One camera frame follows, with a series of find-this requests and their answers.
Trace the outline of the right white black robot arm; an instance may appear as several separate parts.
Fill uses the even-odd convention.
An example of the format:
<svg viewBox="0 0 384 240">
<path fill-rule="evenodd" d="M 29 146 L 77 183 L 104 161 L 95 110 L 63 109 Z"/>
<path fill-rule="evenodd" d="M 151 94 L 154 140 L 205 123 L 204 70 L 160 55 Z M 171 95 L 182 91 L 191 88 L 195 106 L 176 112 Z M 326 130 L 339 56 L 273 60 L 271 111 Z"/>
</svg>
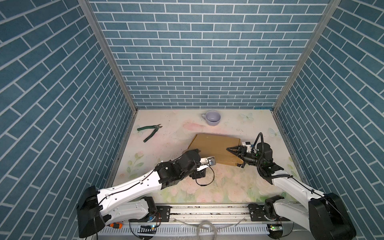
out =
<svg viewBox="0 0 384 240">
<path fill-rule="evenodd" d="M 356 237 L 356 229 L 342 199 L 334 193 L 316 190 L 288 174 L 274 162 L 269 144 L 246 142 L 227 148 L 227 151 L 243 160 L 245 165 L 255 166 L 262 179 L 297 200 L 292 203 L 281 195 L 266 199 L 265 219 L 286 218 L 311 232 L 316 240 L 352 240 Z"/>
</svg>

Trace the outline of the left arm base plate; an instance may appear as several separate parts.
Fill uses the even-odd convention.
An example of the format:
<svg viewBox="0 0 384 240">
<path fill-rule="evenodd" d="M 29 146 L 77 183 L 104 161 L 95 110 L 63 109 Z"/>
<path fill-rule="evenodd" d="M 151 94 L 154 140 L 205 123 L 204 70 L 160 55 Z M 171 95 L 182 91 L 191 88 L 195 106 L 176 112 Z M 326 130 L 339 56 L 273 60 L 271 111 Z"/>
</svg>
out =
<svg viewBox="0 0 384 240">
<path fill-rule="evenodd" d="M 158 219 L 158 222 L 169 222 L 171 216 L 171 206 L 160 205 L 156 206 L 157 210 L 149 212 L 147 216 L 143 219 L 144 222 L 155 222 Z"/>
</svg>

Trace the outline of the brown cardboard box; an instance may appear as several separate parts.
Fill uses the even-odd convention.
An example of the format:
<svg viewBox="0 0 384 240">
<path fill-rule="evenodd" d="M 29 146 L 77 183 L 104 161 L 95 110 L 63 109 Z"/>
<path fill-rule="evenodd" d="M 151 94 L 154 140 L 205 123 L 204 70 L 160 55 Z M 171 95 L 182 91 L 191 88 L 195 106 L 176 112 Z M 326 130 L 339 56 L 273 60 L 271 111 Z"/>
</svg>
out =
<svg viewBox="0 0 384 240">
<path fill-rule="evenodd" d="M 215 157 L 217 164 L 237 167 L 237 164 L 242 164 L 243 161 L 237 157 L 237 154 L 228 152 L 226 148 L 241 144 L 239 138 L 200 133 L 196 134 L 187 150 L 198 149 L 201 158 Z"/>
</svg>

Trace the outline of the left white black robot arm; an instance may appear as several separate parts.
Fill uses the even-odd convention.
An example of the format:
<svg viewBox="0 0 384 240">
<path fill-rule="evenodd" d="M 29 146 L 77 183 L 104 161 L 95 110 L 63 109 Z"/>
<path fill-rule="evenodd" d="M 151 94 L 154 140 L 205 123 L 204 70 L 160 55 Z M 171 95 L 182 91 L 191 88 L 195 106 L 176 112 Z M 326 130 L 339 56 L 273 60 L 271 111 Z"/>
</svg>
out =
<svg viewBox="0 0 384 240">
<path fill-rule="evenodd" d="M 98 234 L 104 227 L 122 221 L 146 220 L 156 215 L 157 207 L 149 193 L 177 185 L 187 177 L 204 177 L 204 170 L 215 165 L 214 157 L 202 158 L 199 150 L 190 150 L 179 158 L 161 162 L 152 171 L 118 186 L 88 187 L 77 206 L 80 238 Z"/>
</svg>

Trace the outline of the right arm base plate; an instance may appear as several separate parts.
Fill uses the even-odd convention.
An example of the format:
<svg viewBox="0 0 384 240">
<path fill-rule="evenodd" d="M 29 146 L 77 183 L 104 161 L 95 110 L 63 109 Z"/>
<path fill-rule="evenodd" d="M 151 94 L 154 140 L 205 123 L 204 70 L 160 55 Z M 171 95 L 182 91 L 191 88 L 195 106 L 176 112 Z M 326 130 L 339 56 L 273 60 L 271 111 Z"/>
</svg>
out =
<svg viewBox="0 0 384 240">
<path fill-rule="evenodd" d="M 249 204 L 248 209 L 250 212 L 250 218 L 252 222 L 287 222 L 289 219 L 278 216 L 270 206 Z"/>
</svg>

